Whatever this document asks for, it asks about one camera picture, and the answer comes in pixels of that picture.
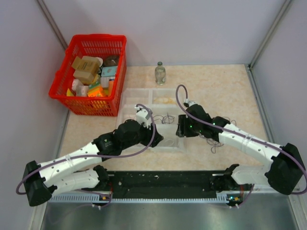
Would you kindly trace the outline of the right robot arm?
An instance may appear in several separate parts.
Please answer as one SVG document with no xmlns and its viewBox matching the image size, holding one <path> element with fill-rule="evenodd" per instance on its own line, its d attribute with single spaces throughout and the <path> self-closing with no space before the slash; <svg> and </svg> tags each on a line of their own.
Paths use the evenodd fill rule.
<svg viewBox="0 0 307 230">
<path fill-rule="evenodd" d="M 203 136 L 232 146 L 261 162 L 261 166 L 231 166 L 224 177 L 228 189 L 234 190 L 241 184 L 262 184 L 283 195 L 297 194 L 295 188 L 307 173 L 295 145 L 282 146 L 257 138 L 223 117 L 210 117 L 197 103 L 188 105 L 183 112 L 178 117 L 177 136 Z"/>
</svg>

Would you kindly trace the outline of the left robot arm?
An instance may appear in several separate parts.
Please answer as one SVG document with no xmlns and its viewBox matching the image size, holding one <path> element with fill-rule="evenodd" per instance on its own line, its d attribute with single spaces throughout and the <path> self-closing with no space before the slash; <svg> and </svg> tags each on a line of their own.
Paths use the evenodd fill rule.
<svg viewBox="0 0 307 230">
<path fill-rule="evenodd" d="M 23 175 L 28 204 L 35 207 L 72 190 L 104 190 L 109 177 L 100 163 L 118 158 L 123 150 L 138 144 L 144 145 L 144 150 L 154 148 L 163 139 L 155 124 L 129 119 L 114 131 L 61 158 L 43 163 L 31 161 L 26 164 Z"/>
</svg>

